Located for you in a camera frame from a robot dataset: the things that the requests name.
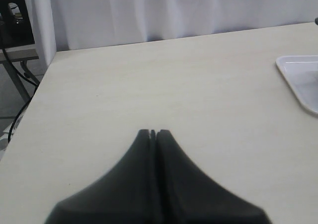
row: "table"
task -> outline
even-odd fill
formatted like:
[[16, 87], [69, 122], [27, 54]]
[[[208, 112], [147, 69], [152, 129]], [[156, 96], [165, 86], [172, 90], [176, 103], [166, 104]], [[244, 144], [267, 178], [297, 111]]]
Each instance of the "table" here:
[[274, 224], [316, 224], [318, 119], [275, 60], [317, 54], [317, 38], [306, 23], [58, 52], [0, 163], [1, 223], [43, 223], [144, 128], [170, 129]]
[[[26, 62], [28, 60], [38, 59], [38, 55], [36, 53], [35, 45], [24, 45], [13, 48], [6, 49], [8, 56], [12, 62]], [[0, 64], [3, 64], [5, 70], [9, 74], [12, 82], [14, 83], [16, 89], [20, 93], [21, 97], [25, 102], [30, 99], [30, 95], [25, 89], [23, 83], [21, 82], [19, 76], [16, 74], [14, 69], [10, 66], [10, 64], [5, 59], [3, 52], [0, 50]]]

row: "black device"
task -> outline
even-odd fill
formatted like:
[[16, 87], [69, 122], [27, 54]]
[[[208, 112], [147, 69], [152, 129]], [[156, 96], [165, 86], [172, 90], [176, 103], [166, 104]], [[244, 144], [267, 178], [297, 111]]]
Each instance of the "black device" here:
[[0, 0], [0, 33], [4, 48], [34, 44], [25, 0]]
[[203, 173], [168, 130], [140, 130], [103, 177], [59, 202], [46, 224], [270, 224]]

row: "metal stand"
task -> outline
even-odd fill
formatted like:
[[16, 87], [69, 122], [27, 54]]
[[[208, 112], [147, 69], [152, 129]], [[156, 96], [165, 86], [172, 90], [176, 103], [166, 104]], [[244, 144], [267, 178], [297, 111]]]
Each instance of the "metal stand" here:
[[8, 62], [3, 61], [2, 62], [6, 72], [9, 74], [11, 80], [13, 81], [16, 89], [20, 93], [22, 99], [27, 102], [30, 99], [29, 93], [26, 91], [23, 83], [21, 82], [19, 76], [16, 74], [16, 72], [13, 70], [13, 68], [10, 66]]

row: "black cable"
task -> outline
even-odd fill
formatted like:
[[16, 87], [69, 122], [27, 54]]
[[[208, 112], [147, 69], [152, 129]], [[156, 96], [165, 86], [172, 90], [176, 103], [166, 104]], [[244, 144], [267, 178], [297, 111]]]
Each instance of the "black cable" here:
[[12, 131], [13, 131], [13, 128], [15, 126], [15, 123], [16, 121], [19, 119], [19, 116], [21, 115], [21, 113], [25, 110], [25, 108], [30, 104], [31, 100], [32, 100], [33, 97], [31, 97], [21, 108], [21, 110], [19, 110], [17, 116], [15, 117], [15, 119], [13, 120], [12, 124], [11, 124], [11, 127], [10, 127], [10, 130], [9, 130], [9, 134], [8, 134], [8, 143], [10, 143], [11, 141], [11, 136], [12, 136]]
[[13, 65], [13, 63], [11, 62], [8, 53], [6, 52], [5, 48], [4, 48], [4, 44], [3, 44], [3, 38], [0, 32], [0, 45], [1, 45], [1, 50], [3, 52], [3, 55], [5, 57], [5, 59], [7, 60], [7, 62], [10, 64], [10, 66], [13, 68], [13, 70], [19, 75], [20, 78], [22, 78], [23, 80], [25, 80], [26, 82], [32, 84], [33, 86], [38, 86], [37, 84], [35, 84], [34, 82], [30, 81], [29, 79], [27, 79], [25, 76], [23, 76], [18, 69], [15, 68], [15, 66]]

